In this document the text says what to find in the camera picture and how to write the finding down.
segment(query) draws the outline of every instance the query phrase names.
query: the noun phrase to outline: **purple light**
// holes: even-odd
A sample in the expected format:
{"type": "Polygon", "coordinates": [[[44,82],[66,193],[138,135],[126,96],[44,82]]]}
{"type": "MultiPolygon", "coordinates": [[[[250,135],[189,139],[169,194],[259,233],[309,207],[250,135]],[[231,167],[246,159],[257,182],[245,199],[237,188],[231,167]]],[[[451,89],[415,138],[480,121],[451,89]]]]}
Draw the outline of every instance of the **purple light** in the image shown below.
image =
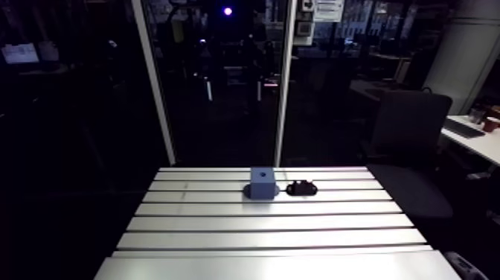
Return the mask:
{"type": "Polygon", "coordinates": [[[231,14],[233,14],[233,9],[231,9],[230,7],[225,7],[223,11],[226,16],[230,16],[231,14]]]}

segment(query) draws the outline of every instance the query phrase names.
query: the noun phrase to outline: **white pillar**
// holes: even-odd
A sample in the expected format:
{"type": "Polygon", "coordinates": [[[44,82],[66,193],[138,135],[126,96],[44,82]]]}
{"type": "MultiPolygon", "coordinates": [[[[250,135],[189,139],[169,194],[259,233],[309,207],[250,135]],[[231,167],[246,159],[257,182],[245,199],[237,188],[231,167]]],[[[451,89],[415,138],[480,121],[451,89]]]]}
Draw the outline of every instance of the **white pillar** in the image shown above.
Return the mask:
{"type": "Polygon", "coordinates": [[[463,0],[425,82],[453,99],[450,115],[467,113],[500,53],[499,42],[500,1],[463,0]]]}

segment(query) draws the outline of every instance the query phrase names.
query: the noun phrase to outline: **blue cube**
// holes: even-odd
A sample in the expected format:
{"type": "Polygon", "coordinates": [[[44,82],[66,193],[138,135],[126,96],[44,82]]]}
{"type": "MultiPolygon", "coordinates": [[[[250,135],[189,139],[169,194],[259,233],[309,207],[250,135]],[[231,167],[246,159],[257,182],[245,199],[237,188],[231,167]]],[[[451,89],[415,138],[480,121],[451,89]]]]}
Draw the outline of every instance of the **blue cube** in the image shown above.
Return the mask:
{"type": "Polygon", "coordinates": [[[251,168],[250,199],[272,200],[277,194],[275,171],[273,168],[251,168]]]}

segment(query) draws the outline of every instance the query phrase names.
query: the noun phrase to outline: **office chair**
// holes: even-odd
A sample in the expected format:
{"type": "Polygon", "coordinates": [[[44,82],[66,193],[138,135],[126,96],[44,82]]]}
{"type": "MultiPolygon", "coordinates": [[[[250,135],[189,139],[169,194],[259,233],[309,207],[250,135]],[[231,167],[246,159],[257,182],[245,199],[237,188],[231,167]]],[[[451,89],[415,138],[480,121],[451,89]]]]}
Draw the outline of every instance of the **office chair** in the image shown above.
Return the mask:
{"type": "Polygon", "coordinates": [[[438,138],[451,104],[444,95],[387,92],[371,137],[362,143],[369,170],[409,217],[453,215],[426,172],[434,170],[438,138]]]}

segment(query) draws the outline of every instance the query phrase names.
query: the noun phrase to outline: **paper sign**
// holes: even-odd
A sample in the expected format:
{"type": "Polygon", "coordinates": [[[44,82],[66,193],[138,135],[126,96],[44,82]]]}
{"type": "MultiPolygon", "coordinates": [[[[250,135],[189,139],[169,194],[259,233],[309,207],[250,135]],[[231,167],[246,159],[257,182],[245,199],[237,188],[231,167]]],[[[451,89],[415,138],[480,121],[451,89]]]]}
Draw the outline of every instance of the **paper sign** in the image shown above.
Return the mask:
{"type": "Polygon", "coordinates": [[[344,0],[317,0],[314,21],[340,22],[343,10],[344,0]]]}

